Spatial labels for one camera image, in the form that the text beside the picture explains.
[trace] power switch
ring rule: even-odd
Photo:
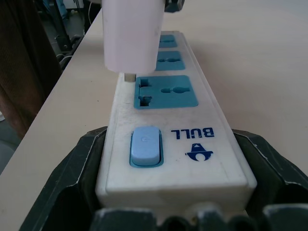
[[[131,160],[138,166],[154,166],[160,161],[159,129],[138,127],[131,140]]]

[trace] brown cloth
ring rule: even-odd
[[[60,75],[33,0],[0,0],[0,111],[21,138]]]

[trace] electrical outlet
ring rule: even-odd
[[[158,109],[195,107],[197,98],[188,76],[138,77],[134,107]]]
[[[177,42],[173,35],[161,35],[159,40],[159,48],[177,47]]]
[[[157,54],[156,71],[184,70],[185,65],[178,51],[159,51]]]

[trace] beige table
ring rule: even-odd
[[[275,1],[190,0],[163,29],[185,34],[230,126],[262,135],[308,174],[308,20]],[[0,176],[1,230],[18,230],[79,137],[108,125],[117,74],[103,66],[102,43],[99,14]]]

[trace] white power strip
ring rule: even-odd
[[[185,216],[208,202],[227,213],[241,212],[256,179],[185,37],[171,31],[162,35],[173,35],[177,47],[159,51],[179,51],[185,69],[141,76],[149,76],[150,82],[154,76],[188,76],[198,105],[136,109],[135,83],[120,75],[97,178],[98,199],[105,207],[152,208],[159,219]],[[164,162],[160,166],[130,165],[131,135],[143,126],[161,132]],[[211,151],[210,158],[205,160],[202,153],[195,159],[189,156],[196,147]]]

